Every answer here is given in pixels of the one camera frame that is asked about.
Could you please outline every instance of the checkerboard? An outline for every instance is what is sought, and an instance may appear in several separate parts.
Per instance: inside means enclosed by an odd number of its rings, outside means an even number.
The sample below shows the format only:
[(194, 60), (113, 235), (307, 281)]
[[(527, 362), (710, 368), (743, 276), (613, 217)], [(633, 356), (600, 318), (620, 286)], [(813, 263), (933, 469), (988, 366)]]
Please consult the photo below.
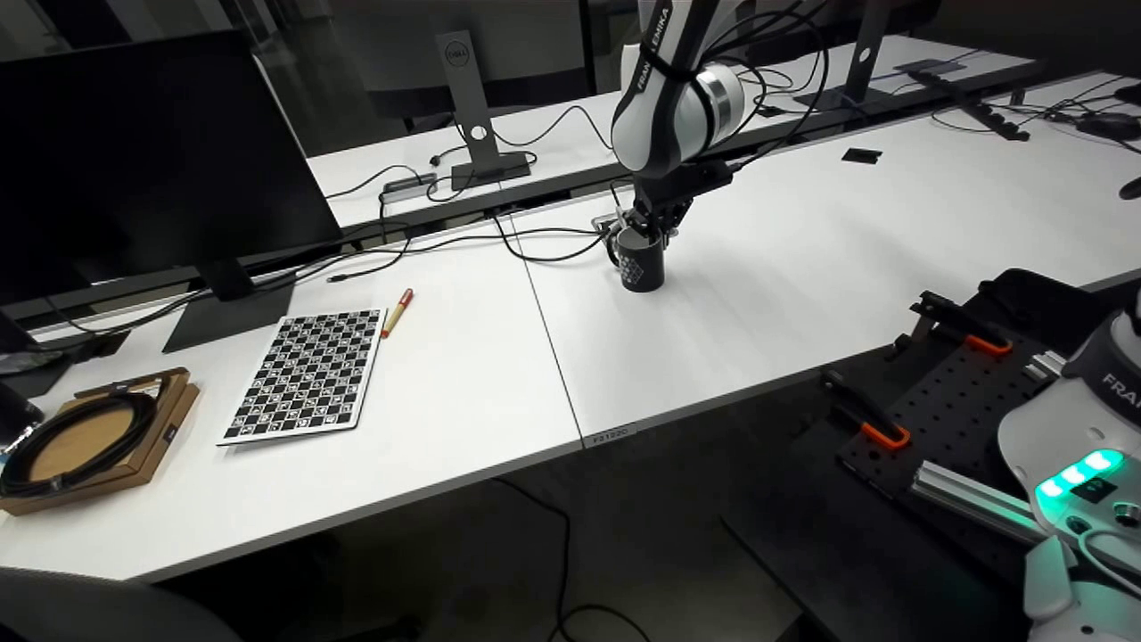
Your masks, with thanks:
[(382, 320), (382, 311), (283, 318), (223, 442), (356, 429)]

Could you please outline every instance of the cardboard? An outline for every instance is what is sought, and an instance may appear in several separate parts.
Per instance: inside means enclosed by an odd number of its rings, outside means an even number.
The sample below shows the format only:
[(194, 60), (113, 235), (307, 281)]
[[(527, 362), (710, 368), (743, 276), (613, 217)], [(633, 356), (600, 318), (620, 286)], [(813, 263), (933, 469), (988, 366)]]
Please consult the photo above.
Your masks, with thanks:
[[(112, 471), (103, 471), (83, 486), (73, 486), (68, 493), (0, 496), (0, 512), (22, 518), (22, 514), (47, 512), (47, 506), (63, 506), (63, 503), (106, 496), (117, 490), (147, 486), (153, 480), (153, 471), (160, 469), (167, 448), (174, 442), (201, 391), (180, 368), (180, 370), (157, 370), (157, 374), (117, 381), (117, 387), (87, 391), (77, 396), (77, 402), (106, 396), (112, 391), (134, 391), (134, 394), (151, 391), (157, 396), (153, 420), (151, 420), (147, 434), (140, 439), (140, 448), (124, 462), (117, 462)], [(112, 415), (91, 419), (91, 420), (77, 425), (73, 431), (56, 434), (35, 457), (34, 481), (54, 480), (60, 471), (77, 471), (83, 462), (91, 462), (106, 442), (113, 442), (129, 429), (129, 420), (134, 420), (129, 412), (112, 412)]]

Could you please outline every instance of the pen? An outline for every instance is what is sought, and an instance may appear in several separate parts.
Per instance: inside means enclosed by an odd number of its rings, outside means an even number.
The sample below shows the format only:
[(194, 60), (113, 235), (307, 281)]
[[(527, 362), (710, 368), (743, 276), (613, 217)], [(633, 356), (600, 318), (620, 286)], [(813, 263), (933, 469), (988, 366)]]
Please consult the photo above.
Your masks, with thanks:
[(414, 304), (414, 289), (402, 289), (402, 298), (395, 301), (395, 311), (390, 316), (387, 330), (382, 330), (382, 339), (390, 339), (402, 318), (402, 311)]

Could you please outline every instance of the white desk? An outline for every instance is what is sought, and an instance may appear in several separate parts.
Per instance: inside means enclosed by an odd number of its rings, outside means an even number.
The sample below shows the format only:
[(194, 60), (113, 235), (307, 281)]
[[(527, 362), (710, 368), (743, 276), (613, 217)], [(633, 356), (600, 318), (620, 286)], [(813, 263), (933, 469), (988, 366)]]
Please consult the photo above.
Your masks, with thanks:
[(0, 568), (157, 583), (582, 448), (526, 268), (498, 242), (409, 256), (346, 286), (312, 280), (292, 316), (395, 304), (402, 286), (416, 301), (382, 344), (356, 431), (218, 448), (268, 330), (165, 356), (174, 325), (165, 318), (134, 331), (117, 356), (73, 368), (41, 399), (47, 412), (77, 391), (160, 368), (189, 368), (203, 394), (151, 486), (0, 518)]
[[(849, 148), (884, 156), (844, 165)], [(913, 117), (775, 153), (696, 200), (659, 292), (626, 292), (603, 253), (532, 276), (578, 425), (607, 442), (884, 347), (913, 325), (924, 289), (967, 301), (1006, 268), (1073, 286), (1141, 268), (1141, 203), (1115, 196), (1138, 173), (1127, 149), (1067, 129), (1002, 144)], [(611, 210), (595, 196), (516, 225)]]
[[(961, 73), (947, 77), (953, 81), (1029, 65), (1025, 56), (974, 54), (967, 46), (887, 35), (882, 46), (882, 56), (876, 56), (876, 77), (872, 87), (882, 94), (893, 94), (893, 98), (917, 94), (917, 87), (895, 73), (899, 65), (909, 65), (909, 60), (956, 60), (956, 65), (964, 65)], [(853, 46), (836, 46), (827, 90), (844, 87), (849, 65), (853, 65)], [(804, 81), (804, 80), (809, 80), (813, 54), (788, 60), (788, 65), (775, 65), (775, 67), (792, 77), (796, 81)], [(586, 98), (586, 102), (567, 102), (567, 103), (553, 103), (553, 108), (506, 113), (506, 117), (497, 117), (494, 124), (504, 138), (527, 144), (540, 133), (547, 133), (571, 103), (578, 103), (595, 117), (600, 133), (611, 138), (611, 117), (613, 117), (619, 102), (620, 102), (620, 94), (603, 94), (603, 98)], [(792, 98), (783, 98), (778, 90), (768, 98), (768, 103), (804, 111)], [(768, 124), (783, 124), (783, 123), (796, 123), (796, 113), (754, 117), (748, 133), (768, 129)], [(444, 168), (433, 168), (427, 161), (444, 149), (453, 149), (453, 148), (465, 148), (457, 129), (437, 129), (437, 133), (416, 133), (416, 135), (402, 135), (402, 138), (390, 138), (390, 144), (370, 144), (370, 148), (353, 148), (353, 149), (312, 156), (312, 168), (313, 168), (325, 192), (339, 192), (339, 190), (349, 190), (390, 165), (409, 165), (414, 173), (425, 173), (425, 177), (427, 173), (445, 177), (450, 165), (466, 161), (466, 149), (450, 153), (444, 161)], [(476, 196), (488, 196), (498, 190), (516, 190), (516, 186), (559, 179), (571, 173), (592, 173), (592, 168), (613, 165), (613, 153), (595, 138), (595, 133), (589, 129), (589, 123), (582, 113), (567, 113), (559, 129), (553, 129), (548, 135), (544, 135), (534, 148), (526, 148), (526, 149), (532, 149), (540, 156), (527, 179), (465, 190), (457, 196), (457, 203), (476, 200)], [(332, 200), (332, 216), (339, 217), (339, 225), (380, 223), (382, 186), (402, 181), (402, 179), (409, 179), (409, 173), (394, 168), (390, 177), (382, 177), (367, 190), (349, 192), (343, 200)], [(387, 217), (400, 223), (402, 216), (416, 216), (425, 209), (437, 209), (437, 203), (425, 196), (395, 200), (387, 209)]]
[[(905, 46), (884, 52), (884, 65), (961, 54)], [(559, 108), (506, 117), (504, 133), (526, 138), (553, 113)], [(332, 192), (394, 161), (425, 168), (453, 144), (453, 133), (433, 133), (359, 148), (317, 156), (313, 173)], [(843, 165), (856, 144), (884, 149), (882, 165)], [(586, 124), (556, 129), (534, 149), (534, 173), (611, 165)], [(54, 407), (106, 377), (186, 366), (203, 396), (157, 480), (87, 506), (0, 518), (0, 568), (172, 577), (884, 347), (913, 325), (905, 304), (926, 286), (964, 301), (1014, 263), (1069, 281), (1119, 276), (1141, 260), (1138, 203), (1115, 200), (1133, 177), (1125, 149), (1069, 133), (1014, 148), (917, 117), (775, 153), (704, 196), (667, 253), (670, 281), (653, 298), (626, 292), (603, 253), (526, 268), (498, 242), (409, 256), (349, 286), (313, 280), (300, 286), (296, 316), (394, 304), (402, 286), (416, 304), (382, 349), (364, 429), (258, 450), (214, 442), (271, 331), (160, 356), (167, 318), (140, 330), (113, 362), (73, 368), (41, 399)], [(380, 190), (339, 200), (339, 223), (375, 223)], [(611, 210), (611, 196), (586, 196), (513, 225)], [(527, 240), (527, 250), (564, 253), (567, 242)]]

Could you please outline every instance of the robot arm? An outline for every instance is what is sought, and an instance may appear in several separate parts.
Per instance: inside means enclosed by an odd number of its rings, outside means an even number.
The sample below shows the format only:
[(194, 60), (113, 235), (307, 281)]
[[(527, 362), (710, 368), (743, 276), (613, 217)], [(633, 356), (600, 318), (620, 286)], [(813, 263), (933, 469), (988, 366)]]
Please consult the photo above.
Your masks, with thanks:
[(733, 28), (734, 0), (655, 0), (643, 46), (626, 52), (626, 98), (611, 138), (636, 177), (636, 210), (607, 235), (620, 281), (636, 292), (663, 286), (663, 250), (698, 192), (733, 181), (704, 149), (739, 133), (745, 90), (705, 52)]
[(704, 54), (734, 21), (734, 0), (655, 0), (643, 46), (626, 56), (613, 153), (638, 177), (667, 177), (727, 138), (745, 117), (745, 90)]

